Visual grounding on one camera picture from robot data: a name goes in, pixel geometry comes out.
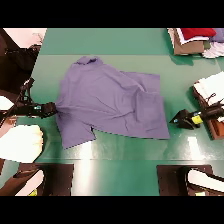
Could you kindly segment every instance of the gray cloth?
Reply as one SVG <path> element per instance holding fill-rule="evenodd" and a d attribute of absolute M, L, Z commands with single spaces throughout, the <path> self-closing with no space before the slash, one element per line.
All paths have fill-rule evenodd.
<path fill-rule="evenodd" d="M 210 38 L 211 42 L 224 43 L 224 28 L 213 28 L 216 35 Z"/>
<path fill-rule="evenodd" d="M 91 129 L 139 138 L 170 138 L 160 76 L 118 71 L 99 57 L 73 63 L 60 84 L 56 121 L 63 148 L 94 140 Z"/>

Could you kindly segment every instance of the stack of folded clothes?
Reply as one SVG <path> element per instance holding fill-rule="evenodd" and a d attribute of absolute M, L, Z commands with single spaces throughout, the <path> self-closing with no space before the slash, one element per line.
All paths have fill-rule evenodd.
<path fill-rule="evenodd" d="M 224 72 L 220 72 L 208 78 L 202 78 L 194 84 L 194 91 L 202 102 L 202 107 L 207 105 L 211 106 L 219 101 L 223 103 L 223 81 Z M 211 120 L 208 122 L 208 125 L 214 139 L 224 138 L 224 117 L 219 117 L 217 120 Z"/>
<path fill-rule="evenodd" d="M 174 55 L 224 56 L 224 28 L 167 28 Z"/>

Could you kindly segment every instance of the table surface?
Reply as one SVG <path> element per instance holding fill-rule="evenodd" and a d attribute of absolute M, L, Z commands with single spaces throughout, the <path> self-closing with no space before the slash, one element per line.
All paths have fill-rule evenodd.
<path fill-rule="evenodd" d="M 165 28 L 48 29 L 32 74 L 33 100 L 54 102 L 66 70 L 89 54 L 123 71 L 159 74 L 167 122 L 181 109 L 199 109 L 190 87 L 224 69 L 223 58 L 174 56 Z M 68 150 L 62 149 L 54 116 L 24 117 L 19 124 L 38 124 L 44 132 L 44 151 L 36 162 L 74 163 L 72 195 L 158 195 L 158 164 L 211 164 L 214 174 L 224 176 L 224 140 L 213 141 L 204 124 L 193 131 L 168 124 L 170 140 L 94 131 L 95 141 Z M 1 184 L 16 166 L 5 163 Z"/>

